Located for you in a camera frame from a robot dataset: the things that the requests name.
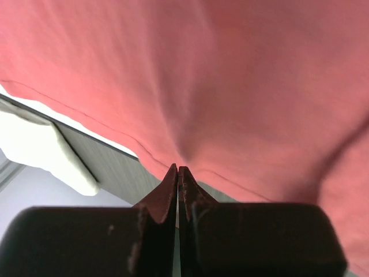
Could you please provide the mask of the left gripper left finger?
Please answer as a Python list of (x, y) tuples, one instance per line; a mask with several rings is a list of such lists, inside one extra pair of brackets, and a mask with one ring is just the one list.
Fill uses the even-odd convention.
[(2, 276), (171, 276), (177, 168), (131, 208), (31, 207), (1, 241)]

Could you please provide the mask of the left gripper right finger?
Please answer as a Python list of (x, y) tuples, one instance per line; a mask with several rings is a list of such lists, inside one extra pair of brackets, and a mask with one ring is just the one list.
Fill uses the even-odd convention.
[(219, 203), (178, 171), (183, 276), (344, 276), (327, 215), (301, 203)]

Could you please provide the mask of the pink t shirt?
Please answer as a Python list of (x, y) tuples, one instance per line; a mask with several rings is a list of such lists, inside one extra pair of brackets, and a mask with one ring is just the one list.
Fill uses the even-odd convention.
[(1, 86), (157, 178), (318, 204), (368, 275), (367, 1), (2, 1)]

